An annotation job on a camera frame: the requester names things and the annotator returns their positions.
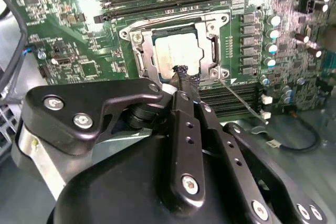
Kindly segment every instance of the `screw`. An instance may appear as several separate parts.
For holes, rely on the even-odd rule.
[[[78,113],[73,120],[74,124],[82,129],[88,129],[93,125],[92,118],[85,113]]]
[[[299,212],[301,213],[301,215],[306,219],[306,220],[310,220],[310,216],[308,211],[301,206],[300,204],[296,204],[296,206],[298,207]]]
[[[155,84],[149,84],[149,88],[151,90],[153,90],[154,92],[158,92],[159,91],[159,88],[155,85]]]
[[[185,93],[181,93],[181,97],[186,100],[189,101],[189,97],[185,94]]]
[[[64,107],[64,103],[57,97],[48,97],[43,101],[45,107],[50,110],[60,110]]]
[[[45,52],[43,52],[43,51],[39,51],[39,52],[37,53],[37,58],[39,58],[40,60],[45,60],[45,59],[47,59],[47,55],[46,55]]]
[[[233,129],[235,130],[235,132],[240,133],[240,128],[238,128],[237,126],[233,125]]]
[[[132,36],[132,39],[133,39],[134,43],[140,44],[142,42],[143,37],[142,37],[141,34],[134,34]]]
[[[182,177],[181,181],[182,181],[182,185],[183,185],[184,189],[189,194],[192,194],[192,195],[197,194],[198,184],[193,177],[185,175],[185,176]]]
[[[263,221],[268,219],[268,213],[266,208],[258,201],[252,201],[252,207],[256,215]]]
[[[37,151],[38,141],[37,141],[36,138],[34,138],[34,139],[32,140],[32,143],[31,143],[30,145],[31,145],[33,151]]]
[[[204,105],[204,108],[205,108],[205,110],[206,110],[207,112],[209,112],[209,113],[211,112],[211,108],[210,108],[208,105],[205,104],[205,105]]]
[[[207,26],[208,32],[212,32],[213,30],[215,30],[215,26],[212,23],[209,23]]]
[[[322,215],[320,214],[320,212],[317,211],[314,206],[310,206],[310,209],[318,220],[323,220]]]

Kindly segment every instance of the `white connector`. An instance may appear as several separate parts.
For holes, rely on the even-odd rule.
[[[264,94],[261,95],[261,101],[264,105],[268,105],[273,103],[273,97],[268,97]]]
[[[270,119],[271,116],[272,116],[272,113],[271,112],[266,112],[266,111],[263,111],[263,110],[260,110],[260,116],[267,120],[267,119]]]

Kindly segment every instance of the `motherboard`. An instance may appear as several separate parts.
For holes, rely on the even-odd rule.
[[[249,115],[225,82],[265,119],[325,103],[334,1],[12,0],[49,84],[147,77],[162,87],[187,65],[218,116]]]

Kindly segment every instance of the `black metal arm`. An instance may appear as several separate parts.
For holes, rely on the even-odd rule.
[[[13,153],[19,167],[34,162],[58,199],[54,223],[327,223],[239,125],[222,129],[197,80],[176,69],[173,96],[148,79],[31,90]],[[143,127],[152,136],[90,167],[96,143]],[[202,153],[209,146],[216,157]]]

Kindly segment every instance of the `cpu socket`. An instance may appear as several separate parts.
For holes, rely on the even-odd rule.
[[[229,23],[229,10],[204,11],[139,20],[120,30],[132,44],[139,77],[158,85],[173,77],[172,68],[188,66],[201,75],[201,86],[229,77],[221,68],[219,30]]]

